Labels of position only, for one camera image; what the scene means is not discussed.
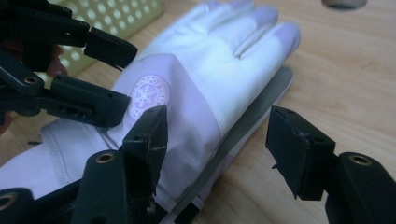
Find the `perforated basket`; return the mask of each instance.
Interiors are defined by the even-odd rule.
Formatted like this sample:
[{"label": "perforated basket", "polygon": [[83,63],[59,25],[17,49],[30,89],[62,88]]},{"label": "perforated basket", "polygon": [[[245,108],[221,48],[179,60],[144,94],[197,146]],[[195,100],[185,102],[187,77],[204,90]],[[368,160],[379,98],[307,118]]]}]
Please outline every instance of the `perforated basket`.
[{"label": "perforated basket", "polygon": [[[136,31],[160,16],[163,8],[159,0],[57,0],[50,1],[73,10],[73,18],[87,22],[122,39],[128,39]],[[83,49],[64,46],[61,63],[69,76],[95,62],[84,55]]]}]

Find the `glove finger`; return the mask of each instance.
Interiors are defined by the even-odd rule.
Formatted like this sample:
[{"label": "glove finger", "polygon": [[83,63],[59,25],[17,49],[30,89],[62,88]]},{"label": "glove finger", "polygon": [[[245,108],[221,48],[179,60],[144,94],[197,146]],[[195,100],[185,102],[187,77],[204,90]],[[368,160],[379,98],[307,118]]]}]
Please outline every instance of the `glove finger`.
[{"label": "glove finger", "polygon": [[190,23],[190,27],[200,33],[207,34],[209,31],[221,26],[222,24],[238,18],[254,8],[250,0],[234,0],[229,4],[222,4],[214,7],[204,17],[198,18]]},{"label": "glove finger", "polygon": [[257,41],[260,35],[276,25],[277,15],[274,7],[257,7],[242,18],[213,30],[210,35],[227,43],[234,56],[240,56],[240,52],[248,46],[246,41],[253,42],[252,36],[257,36]]},{"label": "glove finger", "polygon": [[198,6],[191,9],[185,15],[183,15],[180,19],[175,21],[172,24],[172,30],[176,30],[180,27],[191,24],[192,22],[198,20],[205,16],[205,14],[209,13],[211,10],[214,10],[217,7],[220,7],[221,3],[216,0],[207,1],[199,4]]},{"label": "glove finger", "polygon": [[301,42],[299,27],[293,22],[283,22],[268,30],[241,54],[241,59],[251,58],[256,63],[282,64]]}]

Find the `circular logo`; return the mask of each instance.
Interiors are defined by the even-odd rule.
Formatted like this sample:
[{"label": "circular logo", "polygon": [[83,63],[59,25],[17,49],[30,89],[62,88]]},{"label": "circular logo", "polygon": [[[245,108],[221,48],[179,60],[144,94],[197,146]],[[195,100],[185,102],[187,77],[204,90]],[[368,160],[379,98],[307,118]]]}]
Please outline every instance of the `circular logo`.
[{"label": "circular logo", "polygon": [[129,113],[138,120],[147,109],[168,103],[169,87],[161,77],[145,76],[136,82],[131,96]]}]

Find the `clamp jaw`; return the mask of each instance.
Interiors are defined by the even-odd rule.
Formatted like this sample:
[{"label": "clamp jaw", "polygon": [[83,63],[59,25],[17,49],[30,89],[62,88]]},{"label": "clamp jaw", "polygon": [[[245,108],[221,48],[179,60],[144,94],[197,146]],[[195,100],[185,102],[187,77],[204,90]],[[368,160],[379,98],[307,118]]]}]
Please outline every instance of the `clamp jaw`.
[{"label": "clamp jaw", "polygon": [[331,138],[279,106],[271,109],[266,146],[295,198],[320,201],[327,191],[329,223],[395,223],[396,182],[380,162],[356,152],[336,156]]},{"label": "clamp jaw", "polygon": [[49,114],[99,127],[120,123],[129,104],[126,95],[81,80],[57,76],[49,90],[34,73],[47,70],[54,45],[81,47],[84,54],[121,70],[137,48],[127,41],[73,20],[72,10],[47,0],[0,1],[0,42],[23,44],[22,62],[0,49],[0,124],[5,113]]}]

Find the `white leather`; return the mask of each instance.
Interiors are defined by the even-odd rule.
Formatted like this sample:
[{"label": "white leather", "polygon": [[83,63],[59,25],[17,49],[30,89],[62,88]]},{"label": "white leather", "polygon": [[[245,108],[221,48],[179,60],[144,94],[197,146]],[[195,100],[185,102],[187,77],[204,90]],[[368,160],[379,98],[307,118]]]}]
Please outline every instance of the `white leather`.
[{"label": "white leather", "polygon": [[276,22],[275,8],[254,7],[250,1],[203,3],[168,27],[138,58],[175,54],[223,136],[300,43],[295,24]]}]

